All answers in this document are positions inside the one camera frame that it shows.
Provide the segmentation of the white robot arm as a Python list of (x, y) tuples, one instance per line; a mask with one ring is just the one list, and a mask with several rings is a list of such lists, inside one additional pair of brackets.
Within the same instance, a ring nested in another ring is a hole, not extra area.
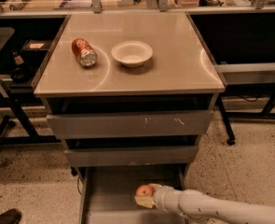
[(219, 200), (193, 189), (142, 185), (135, 192), (135, 201), (143, 207), (156, 207), (197, 224), (203, 224), (209, 217), (228, 224), (275, 224), (275, 207)]

